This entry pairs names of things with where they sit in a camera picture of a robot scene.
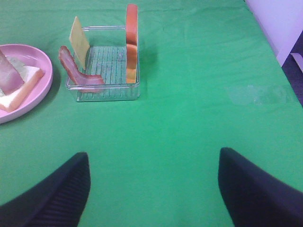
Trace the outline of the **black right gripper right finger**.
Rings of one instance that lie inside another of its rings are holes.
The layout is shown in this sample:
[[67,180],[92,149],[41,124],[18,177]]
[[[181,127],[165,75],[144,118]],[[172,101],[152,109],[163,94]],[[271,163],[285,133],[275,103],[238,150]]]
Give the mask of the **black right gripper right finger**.
[[221,148],[218,185],[236,227],[301,227],[303,193],[232,148]]

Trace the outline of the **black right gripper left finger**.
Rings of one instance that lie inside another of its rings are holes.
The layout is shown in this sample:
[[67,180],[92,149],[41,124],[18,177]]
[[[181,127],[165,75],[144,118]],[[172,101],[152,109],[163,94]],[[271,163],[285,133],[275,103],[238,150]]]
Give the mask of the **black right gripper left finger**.
[[2,227],[76,227],[91,186],[89,157],[78,152],[44,180],[0,207]]

